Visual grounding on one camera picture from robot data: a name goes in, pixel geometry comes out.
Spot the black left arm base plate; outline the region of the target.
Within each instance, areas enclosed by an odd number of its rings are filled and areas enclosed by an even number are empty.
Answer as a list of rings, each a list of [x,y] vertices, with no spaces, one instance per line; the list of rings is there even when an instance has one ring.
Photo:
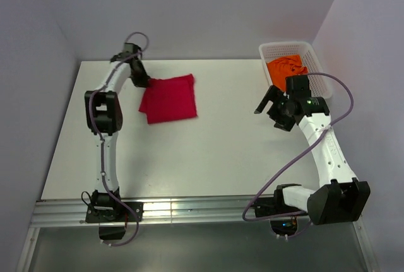
[[[86,223],[115,223],[115,222],[140,222],[143,216],[142,202],[124,202],[135,213],[136,217],[124,206],[114,210],[111,207],[92,206],[87,209]]]

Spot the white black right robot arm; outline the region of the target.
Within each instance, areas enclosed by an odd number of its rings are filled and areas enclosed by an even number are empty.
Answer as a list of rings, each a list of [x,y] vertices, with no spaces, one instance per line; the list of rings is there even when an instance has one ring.
[[[283,93],[271,85],[255,113],[262,113],[266,105],[275,127],[290,131],[298,126],[303,132],[312,154],[319,177],[319,189],[314,191],[300,184],[282,184],[276,187],[269,203],[256,200],[265,208],[266,216],[307,214],[315,225],[355,222],[370,196],[366,181],[358,180],[338,144],[331,125],[330,110],[322,97],[312,97],[308,87]]]

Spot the red t shirt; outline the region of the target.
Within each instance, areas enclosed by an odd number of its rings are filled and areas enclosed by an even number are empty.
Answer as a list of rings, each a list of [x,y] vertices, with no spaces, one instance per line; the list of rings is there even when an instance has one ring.
[[[192,74],[169,79],[151,79],[141,99],[139,112],[148,124],[181,121],[198,116]]]

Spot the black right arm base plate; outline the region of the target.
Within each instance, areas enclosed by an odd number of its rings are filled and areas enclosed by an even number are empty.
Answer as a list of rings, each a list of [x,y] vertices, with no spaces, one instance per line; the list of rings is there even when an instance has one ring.
[[[256,218],[264,216],[282,215],[285,216],[306,216],[307,213],[293,206],[287,206],[279,202],[275,197],[258,198],[252,205]]]

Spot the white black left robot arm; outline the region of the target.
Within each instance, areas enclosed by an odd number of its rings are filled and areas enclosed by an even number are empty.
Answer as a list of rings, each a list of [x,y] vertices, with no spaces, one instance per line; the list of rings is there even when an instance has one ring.
[[[149,86],[142,57],[141,47],[126,42],[110,59],[109,72],[98,87],[85,92],[86,123],[97,146],[97,176],[90,201],[108,221],[118,220],[124,209],[116,172],[117,138],[123,125],[119,93],[127,80],[138,88]]]

